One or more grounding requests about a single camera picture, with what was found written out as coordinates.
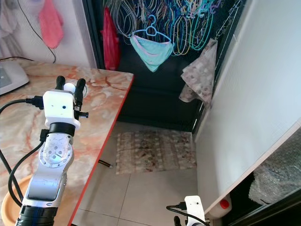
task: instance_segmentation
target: black rubber joint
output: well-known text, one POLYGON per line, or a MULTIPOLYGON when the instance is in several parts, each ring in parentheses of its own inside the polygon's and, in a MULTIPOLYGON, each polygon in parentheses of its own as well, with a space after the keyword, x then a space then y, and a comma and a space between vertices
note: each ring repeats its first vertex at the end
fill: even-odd
POLYGON ((50 124, 49 133, 66 133, 74 136, 75 126, 66 122, 54 122, 50 124))
POLYGON ((57 208, 22 206, 16 226, 52 226, 57 208))

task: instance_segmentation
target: marble countertop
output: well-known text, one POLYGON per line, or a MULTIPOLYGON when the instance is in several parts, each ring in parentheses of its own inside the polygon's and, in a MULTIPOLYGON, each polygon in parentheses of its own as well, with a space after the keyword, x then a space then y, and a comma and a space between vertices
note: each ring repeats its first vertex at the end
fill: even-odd
MULTIPOLYGON (((0 97, 0 105, 28 95, 42 96, 55 87, 58 75, 66 82, 84 78, 87 96, 82 111, 89 112, 89 118, 80 118, 81 128, 75 131, 73 149, 75 158, 68 170, 68 182, 63 194, 64 208, 59 208, 55 226, 66 226, 72 222, 81 198, 91 179, 98 159, 111 133, 118 113, 131 86, 133 75, 76 66, 39 63, 16 60, 27 73, 30 82, 13 92, 0 97)), ((0 116, 0 147, 10 166, 39 144, 40 130, 45 129, 44 111, 28 104, 8 107, 0 116)), ((17 180, 33 174, 38 165, 38 152, 30 156, 18 168, 17 180)), ((0 164, 0 202, 8 192, 8 173, 0 164)))

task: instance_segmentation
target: red bag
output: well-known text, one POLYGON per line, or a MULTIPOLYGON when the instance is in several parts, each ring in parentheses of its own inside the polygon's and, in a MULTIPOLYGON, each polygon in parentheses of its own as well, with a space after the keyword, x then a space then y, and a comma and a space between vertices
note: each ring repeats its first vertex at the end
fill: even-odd
POLYGON ((103 56, 106 70, 115 71, 120 63, 119 39, 109 9, 104 9, 103 16, 103 56))

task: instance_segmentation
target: tiled floor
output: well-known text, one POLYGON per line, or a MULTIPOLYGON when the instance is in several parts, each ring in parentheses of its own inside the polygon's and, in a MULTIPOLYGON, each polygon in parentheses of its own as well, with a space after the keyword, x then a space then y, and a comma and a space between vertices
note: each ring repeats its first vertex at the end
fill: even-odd
MULTIPOLYGON (((158 129, 117 122, 101 159, 114 163, 117 134, 158 129)), ((116 175, 115 169, 101 164, 92 176, 73 220, 78 226, 173 226, 175 205, 187 195, 197 194, 196 169, 116 175)))

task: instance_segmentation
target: white plastic mount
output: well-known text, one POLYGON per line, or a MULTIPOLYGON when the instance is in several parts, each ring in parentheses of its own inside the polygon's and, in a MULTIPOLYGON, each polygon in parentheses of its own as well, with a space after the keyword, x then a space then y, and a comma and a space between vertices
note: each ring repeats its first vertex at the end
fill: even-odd
POLYGON ((74 118, 73 94, 68 91, 47 91, 43 95, 45 126, 53 122, 66 122, 80 128, 80 122, 74 118))
POLYGON ((75 93, 75 85, 73 85, 72 83, 66 83, 66 84, 64 84, 64 88, 63 88, 64 90, 66 90, 66 91, 70 91, 71 93, 75 93))
MULTIPOLYGON (((205 214, 204 214, 200 197, 197 195, 186 196, 184 200, 186 202, 187 213, 205 221, 205 214)), ((187 226, 192 226, 195 223, 200 223, 200 222, 194 218, 188 217, 187 226)))

